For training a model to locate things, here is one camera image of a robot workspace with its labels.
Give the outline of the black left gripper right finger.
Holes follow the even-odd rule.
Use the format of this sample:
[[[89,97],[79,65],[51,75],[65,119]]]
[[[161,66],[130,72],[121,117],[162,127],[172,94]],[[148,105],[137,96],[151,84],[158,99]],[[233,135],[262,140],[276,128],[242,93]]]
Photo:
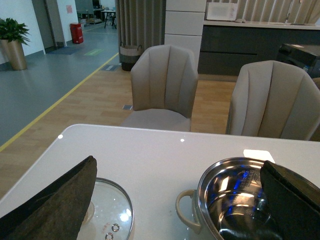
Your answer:
[[[298,173],[266,160],[260,170],[271,216],[284,240],[320,238],[320,188]]]

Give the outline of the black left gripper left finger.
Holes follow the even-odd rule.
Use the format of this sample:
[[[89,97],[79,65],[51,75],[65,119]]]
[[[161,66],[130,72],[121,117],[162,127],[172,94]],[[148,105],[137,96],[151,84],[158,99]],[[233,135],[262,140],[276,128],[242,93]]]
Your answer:
[[[75,240],[90,205],[97,161],[88,156],[0,219],[2,240]]]

